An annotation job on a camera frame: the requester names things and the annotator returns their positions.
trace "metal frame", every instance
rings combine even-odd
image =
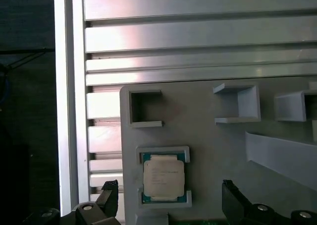
[[[94,170],[95,165],[98,166],[96,171],[103,171],[100,174],[101,177],[106,178],[116,174],[121,179],[121,158],[103,158],[101,154],[104,151],[100,149],[105,140],[111,140],[107,145],[109,153],[120,154],[120,151],[117,151],[120,135],[116,128],[109,130],[107,127],[112,124],[116,127],[120,125],[120,115],[116,107],[119,102],[117,94],[122,85],[317,75],[317,49],[314,45],[317,38],[314,35],[315,25],[311,21],[311,18],[316,19],[314,11],[317,6],[314,0],[300,0],[295,7],[293,7],[293,0],[283,0],[283,4],[272,1],[276,4],[274,6],[265,4],[270,3],[270,0],[259,0],[251,2],[250,6],[246,3],[242,9],[237,9],[237,6],[241,6],[241,0],[232,0],[225,6],[216,4],[219,8],[216,10],[212,8],[214,12],[202,5],[196,5],[194,9],[191,9],[187,4],[192,0],[169,0],[166,8],[155,9],[146,9],[137,5],[140,2],[146,4],[145,0],[129,0],[127,3],[134,8],[116,5],[115,0],[107,2],[98,0],[101,4],[106,3],[98,6],[99,12],[89,7],[94,6],[94,0],[87,0],[90,2],[85,5],[84,1],[54,0],[62,215],[69,213],[77,203],[92,199],[95,191],[91,194],[91,180],[93,179],[94,182],[98,177],[95,171],[91,171]],[[214,4],[216,0],[207,0],[207,2]],[[178,3],[178,9],[169,8],[174,6],[174,3]],[[105,9],[112,9],[111,7],[114,11],[103,12]],[[252,19],[258,18],[257,14],[260,15],[260,22],[258,19],[254,21]],[[293,28],[292,24],[289,24],[293,22],[292,16],[303,20],[305,24],[299,24]],[[177,27],[174,26],[188,27],[188,23],[183,23],[187,17],[188,22],[191,22],[195,29],[204,26],[204,31],[213,37],[209,40],[205,40],[204,36],[200,36],[198,40],[194,38],[195,44],[192,44],[190,38],[184,38],[187,32],[176,31]],[[226,41],[223,41],[223,37],[220,38],[218,33],[210,32],[209,26],[205,24],[209,21],[219,32],[223,32],[223,24],[227,26],[227,23],[231,23],[232,26],[236,26],[236,20],[230,19],[232,17],[241,23],[242,30],[244,23],[257,26],[257,32],[252,33],[258,41],[252,39],[246,41],[245,37],[249,34],[246,31],[235,45],[231,41],[234,37],[231,29],[226,32],[231,34],[231,37],[226,36]],[[268,19],[270,17],[273,17],[272,23]],[[89,27],[86,27],[85,21],[89,22]],[[262,22],[273,28],[279,42],[275,41],[275,37],[267,39],[264,36],[266,29],[265,26],[264,29],[262,28]],[[283,27],[294,32],[288,35],[288,31]],[[156,37],[152,35],[152,30],[156,29],[164,34],[170,33],[169,36],[175,37],[177,44],[174,44],[173,39],[170,41],[171,38],[168,38],[169,48],[166,48],[165,42],[156,41]],[[121,44],[110,41],[116,40],[116,36],[112,36],[109,30],[122,31],[117,34],[117,37],[121,37]],[[113,85],[116,85],[115,93],[110,90]],[[103,107],[94,107],[105,99],[114,102],[109,104],[106,111]],[[90,138],[90,131],[97,132],[97,126],[104,127],[104,133],[108,133],[108,137],[91,143],[94,138]],[[91,161],[92,168],[89,150],[90,153],[100,156],[95,158],[96,161]],[[115,164],[109,164],[108,160],[116,161]]]
[[[77,133],[77,166],[79,203],[90,200],[89,160],[88,160],[88,120],[86,109],[86,54],[84,44],[84,0],[73,0],[74,27],[74,64],[76,131]]]
[[[54,0],[60,211],[78,204],[72,0]]]

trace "metal screw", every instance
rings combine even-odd
[[[42,218],[47,218],[51,215],[52,215],[52,213],[44,213],[44,214],[42,214]]]
[[[300,212],[299,215],[305,219],[310,219],[312,217],[312,215],[310,215],[309,213],[306,213],[306,212]]]
[[[264,205],[259,205],[258,209],[261,210],[261,211],[267,211],[267,207],[264,206]]]
[[[92,208],[93,208],[92,206],[88,205],[88,206],[85,206],[83,209],[84,210],[91,210]]]

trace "blue cable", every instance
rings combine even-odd
[[[9,89],[10,89],[9,81],[8,81],[8,79],[5,79],[4,94],[3,94],[2,99],[0,100],[0,105],[1,105],[4,101],[6,101],[6,99],[8,98],[8,96],[9,96]]]

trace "bolt head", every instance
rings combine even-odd
[[[261,211],[267,211],[268,210],[268,208],[266,206],[264,206],[264,205],[259,205],[258,209],[261,210]]]
[[[310,219],[312,217],[312,215],[310,215],[309,213],[306,213],[306,212],[300,212],[299,215],[305,219]]]
[[[83,209],[84,209],[84,210],[91,210],[92,208],[93,208],[92,206],[87,205],[87,206],[85,206]]]

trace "gray plastic ridge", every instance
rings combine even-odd
[[[247,160],[317,191],[317,145],[246,132]]]

